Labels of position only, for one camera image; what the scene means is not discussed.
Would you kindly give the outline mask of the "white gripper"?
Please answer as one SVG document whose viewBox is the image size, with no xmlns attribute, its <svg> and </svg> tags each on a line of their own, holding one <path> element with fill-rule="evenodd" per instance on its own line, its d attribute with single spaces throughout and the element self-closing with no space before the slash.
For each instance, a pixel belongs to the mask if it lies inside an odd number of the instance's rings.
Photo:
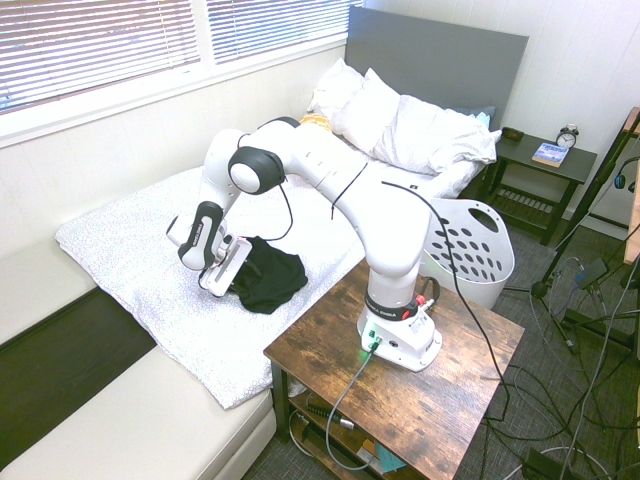
<svg viewBox="0 0 640 480">
<path fill-rule="evenodd" d="M 245 238 L 224 237 L 214 265 L 200 274 L 199 286 L 213 296 L 223 296 L 233 284 L 251 249 L 251 243 Z"/>
</svg>

